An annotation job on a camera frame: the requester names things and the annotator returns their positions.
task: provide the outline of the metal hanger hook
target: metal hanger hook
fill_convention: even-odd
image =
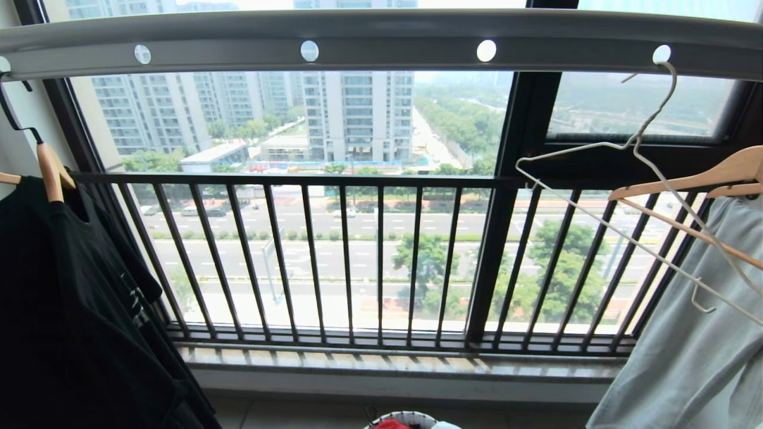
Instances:
[[[701,279],[702,279],[702,277],[697,277],[697,281],[700,281]],[[715,307],[705,308],[705,307],[702,306],[702,304],[697,302],[697,289],[699,289],[699,288],[700,288],[700,285],[695,282],[694,283],[694,291],[692,291],[692,293],[691,293],[691,304],[694,307],[697,307],[697,309],[699,311],[702,311],[704,314],[712,313],[713,311],[715,311]]]

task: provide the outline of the car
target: car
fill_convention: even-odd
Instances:
[[[228,211],[225,209],[225,207],[210,207],[207,208],[207,216],[213,217],[213,218],[222,218],[223,216],[227,215]]]
[[[334,210],[334,217],[335,218],[341,218],[342,217],[342,211],[341,210]],[[348,218],[354,218],[357,215],[357,212],[355,210],[352,210],[351,208],[347,209],[347,217]]]
[[[198,212],[196,211],[195,205],[186,205],[181,211],[180,214],[183,216],[198,216]]]
[[[155,205],[141,205],[140,213],[143,216],[154,216],[156,213],[159,213],[159,208]]]

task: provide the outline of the rooftop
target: rooftop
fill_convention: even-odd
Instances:
[[[183,158],[180,160],[181,164],[192,164],[192,163],[210,163],[212,161],[215,161],[218,158],[221,158],[226,155],[230,155],[233,152],[236,152],[237,150],[240,150],[242,147],[245,147],[245,143],[223,143],[218,144],[217,146],[210,147],[207,150],[203,150],[199,153],[194,153],[191,156],[187,156],[186,158]]]

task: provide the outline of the apartment building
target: apartment building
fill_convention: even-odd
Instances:
[[[415,8],[402,0],[295,0],[295,8]],[[406,161],[414,73],[303,72],[310,156],[325,161]]]

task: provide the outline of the building window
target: building window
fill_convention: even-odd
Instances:
[[[345,76],[345,85],[371,85],[371,76]]]

